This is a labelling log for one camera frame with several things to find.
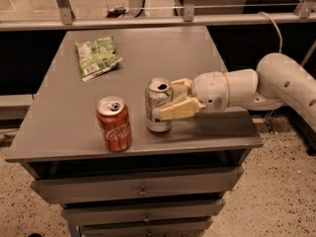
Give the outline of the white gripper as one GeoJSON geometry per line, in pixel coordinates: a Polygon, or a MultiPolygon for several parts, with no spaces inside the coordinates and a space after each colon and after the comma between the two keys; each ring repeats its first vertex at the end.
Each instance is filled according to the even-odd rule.
{"type": "Polygon", "coordinates": [[[218,113],[228,107],[228,82],[222,72],[203,73],[193,81],[178,79],[172,81],[171,86],[176,99],[155,108],[152,111],[155,119],[184,119],[193,117],[200,110],[218,113]]]}

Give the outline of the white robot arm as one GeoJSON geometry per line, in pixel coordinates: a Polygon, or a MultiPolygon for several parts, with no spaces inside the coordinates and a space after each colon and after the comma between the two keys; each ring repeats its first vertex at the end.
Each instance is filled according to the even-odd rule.
{"type": "Polygon", "coordinates": [[[200,111],[220,113],[231,107],[269,111],[292,107],[316,131],[316,80],[295,60],[265,55],[256,69],[202,73],[171,83],[172,101],[157,107],[159,119],[184,119],[200,111]]]}

